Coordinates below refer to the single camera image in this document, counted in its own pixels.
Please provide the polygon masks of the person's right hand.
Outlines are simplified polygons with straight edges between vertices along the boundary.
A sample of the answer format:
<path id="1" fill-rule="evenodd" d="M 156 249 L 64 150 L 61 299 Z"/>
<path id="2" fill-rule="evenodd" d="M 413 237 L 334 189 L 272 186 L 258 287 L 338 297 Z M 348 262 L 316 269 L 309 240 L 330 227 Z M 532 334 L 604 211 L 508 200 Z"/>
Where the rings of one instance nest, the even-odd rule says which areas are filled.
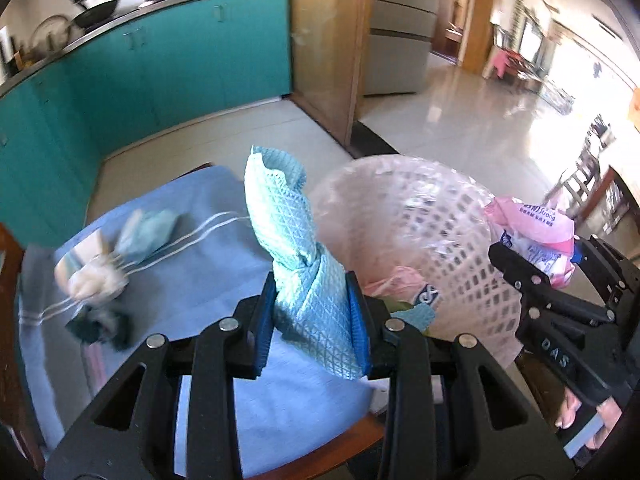
<path id="1" fill-rule="evenodd" d="M 597 450 L 610 435 L 622 416 L 622 410 L 613 398 L 608 398 L 595 408 L 582 405 L 569 388 L 564 390 L 555 427 L 564 430 L 564 451 L 575 457 L 582 448 Z"/>

